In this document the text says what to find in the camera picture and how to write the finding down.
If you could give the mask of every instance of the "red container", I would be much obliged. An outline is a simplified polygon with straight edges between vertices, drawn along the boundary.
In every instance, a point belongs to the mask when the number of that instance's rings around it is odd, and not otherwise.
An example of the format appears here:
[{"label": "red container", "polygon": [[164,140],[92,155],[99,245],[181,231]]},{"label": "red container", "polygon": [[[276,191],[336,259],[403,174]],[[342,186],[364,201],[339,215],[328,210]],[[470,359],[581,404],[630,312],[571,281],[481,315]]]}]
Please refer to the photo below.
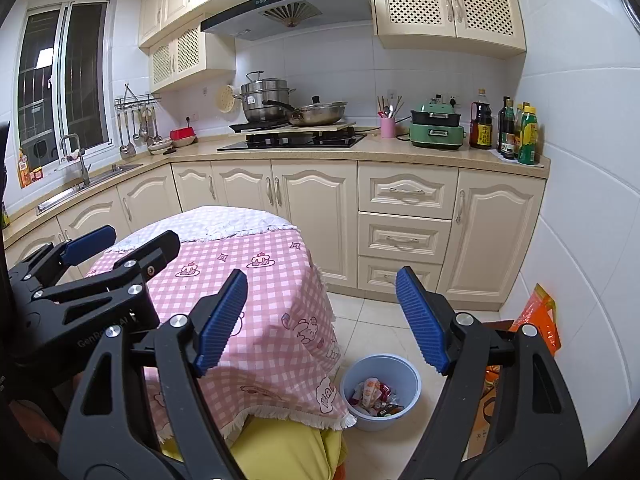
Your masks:
[{"label": "red container", "polygon": [[193,137],[195,134],[196,132],[193,131],[193,128],[191,126],[188,126],[187,128],[178,128],[177,130],[171,130],[169,138],[171,140],[180,140],[187,137]]}]

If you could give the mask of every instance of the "green electric cooker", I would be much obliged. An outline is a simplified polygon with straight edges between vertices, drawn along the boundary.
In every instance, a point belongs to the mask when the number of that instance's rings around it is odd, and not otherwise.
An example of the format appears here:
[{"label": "green electric cooker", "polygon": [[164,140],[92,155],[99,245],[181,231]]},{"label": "green electric cooker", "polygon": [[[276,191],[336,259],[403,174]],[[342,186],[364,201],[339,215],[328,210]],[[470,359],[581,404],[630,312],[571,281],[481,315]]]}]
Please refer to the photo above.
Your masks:
[{"label": "green electric cooker", "polygon": [[454,113],[452,105],[434,101],[422,105],[420,110],[411,110],[409,140],[420,148],[456,150],[465,138],[460,114]]}]

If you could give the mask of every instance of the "kitchen sink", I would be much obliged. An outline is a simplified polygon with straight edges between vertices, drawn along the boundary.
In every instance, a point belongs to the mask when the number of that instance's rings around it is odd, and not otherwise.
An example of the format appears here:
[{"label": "kitchen sink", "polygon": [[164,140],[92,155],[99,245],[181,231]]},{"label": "kitchen sink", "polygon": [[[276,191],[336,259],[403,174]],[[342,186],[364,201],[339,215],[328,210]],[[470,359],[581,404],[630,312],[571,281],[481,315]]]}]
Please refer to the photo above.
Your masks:
[{"label": "kitchen sink", "polygon": [[63,203],[65,200],[69,200],[71,197],[80,193],[84,189],[89,189],[90,187],[96,186],[97,184],[100,184],[105,180],[109,180],[113,176],[116,176],[121,173],[125,173],[130,170],[134,170],[135,168],[139,168],[140,166],[142,166],[142,164],[123,164],[121,166],[113,164],[109,170],[103,171],[102,173],[92,176],[89,179],[88,186],[85,186],[82,183],[76,184],[75,186],[69,187],[64,191],[61,191],[57,195],[52,196],[51,198],[49,198],[48,200],[45,200],[41,204],[38,204],[36,206],[36,214],[39,215],[41,213],[44,213],[46,210],[51,209],[52,207]]}]

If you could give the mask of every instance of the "utensil rack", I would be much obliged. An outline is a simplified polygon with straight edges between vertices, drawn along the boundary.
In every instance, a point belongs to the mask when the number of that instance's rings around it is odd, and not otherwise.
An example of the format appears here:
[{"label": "utensil rack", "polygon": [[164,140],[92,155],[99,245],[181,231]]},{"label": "utensil rack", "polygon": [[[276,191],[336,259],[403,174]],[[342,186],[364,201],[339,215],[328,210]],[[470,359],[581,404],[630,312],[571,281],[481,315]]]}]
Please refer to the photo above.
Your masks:
[{"label": "utensil rack", "polygon": [[142,108],[150,105],[156,105],[161,101],[161,97],[155,94],[135,95],[129,83],[124,83],[124,96],[113,100],[113,106],[117,112],[130,110],[131,108]]}]

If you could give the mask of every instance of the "yellow cloth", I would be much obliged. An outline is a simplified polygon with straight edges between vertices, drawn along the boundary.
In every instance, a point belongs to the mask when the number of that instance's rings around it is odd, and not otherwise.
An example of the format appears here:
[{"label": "yellow cloth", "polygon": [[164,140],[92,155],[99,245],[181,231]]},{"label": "yellow cloth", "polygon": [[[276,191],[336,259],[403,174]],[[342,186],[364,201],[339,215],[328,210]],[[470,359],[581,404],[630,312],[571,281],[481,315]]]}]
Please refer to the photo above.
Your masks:
[{"label": "yellow cloth", "polygon": [[[172,438],[162,444],[162,452],[182,459]],[[248,480],[332,480],[346,453],[341,431],[252,416],[231,446]]]}]

